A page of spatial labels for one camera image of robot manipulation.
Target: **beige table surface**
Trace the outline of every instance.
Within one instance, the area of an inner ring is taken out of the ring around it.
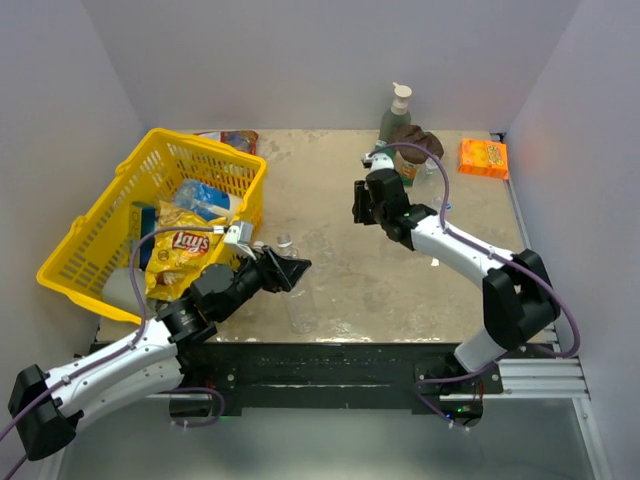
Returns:
[[[377,225],[354,225],[353,182],[363,179],[369,130],[259,131],[258,155],[269,164],[264,225],[258,238],[274,245],[289,233],[313,267],[309,281],[320,314],[318,329],[291,333],[281,295],[259,292],[210,341],[220,342],[460,342],[482,324],[480,291],[433,258],[388,240]],[[434,132],[445,149],[453,209],[448,220],[496,246],[522,250],[504,182],[456,171],[463,137],[487,132]],[[413,203],[442,193],[439,175],[408,189]],[[114,341],[134,324],[103,319],[97,339]]]

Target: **yellow chip bag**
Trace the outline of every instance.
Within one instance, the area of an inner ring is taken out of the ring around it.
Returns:
[[[224,222],[224,217],[206,222],[189,210],[161,201],[157,227],[207,227],[223,225]],[[213,232],[188,230],[156,235],[144,275],[147,297],[169,302],[180,298],[202,269],[209,265],[220,239],[221,235]]]

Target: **yellow plastic basket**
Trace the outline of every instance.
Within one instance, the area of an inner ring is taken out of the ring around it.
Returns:
[[[38,271],[38,283],[64,293],[99,315],[140,323],[136,315],[102,301],[102,287],[129,260],[129,206],[169,201],[182,181],[195,178],[242,198],[234,221],[262,223],[266,162],[228,145],[162,128],[151,130],[123,163],[116,177]],[[212,263],[237,266],[237,257],[219,242]]]

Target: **orange snack box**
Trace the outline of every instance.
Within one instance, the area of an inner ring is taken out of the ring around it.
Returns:
[[[463,138],[458,171],[486,177],[509,178],[507,146],[504,143]]]

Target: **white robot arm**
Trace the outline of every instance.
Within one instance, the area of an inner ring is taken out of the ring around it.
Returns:
[[[276,293],[296,285],[311,262],[280,257],[266,246],[251,249],[251,230],[237,222],[226,232],[225,244],[244,257],[237,270],[208,266],[141,330],[62,367],[43,372],[32,365],[18,374],[9,412],[29,460],[55,453],[113,410],[178,387],[188,373],[183,354],[213,336],[216,323],[260,289]]]
[[[509,259],[549,284],[538,254],[494,247],[448,222],[443,228],[438,212],[409,202],[386,154],[366,155],[362,162],[370,172],[364,181],[355,182],[354,222],[379,224],[389,239],[438,258],[482,290],[484,325],[456,348],[457,365],[449,365],[449,372],[479,371],[558,318],[560,307],[547,292],[498,260]]]

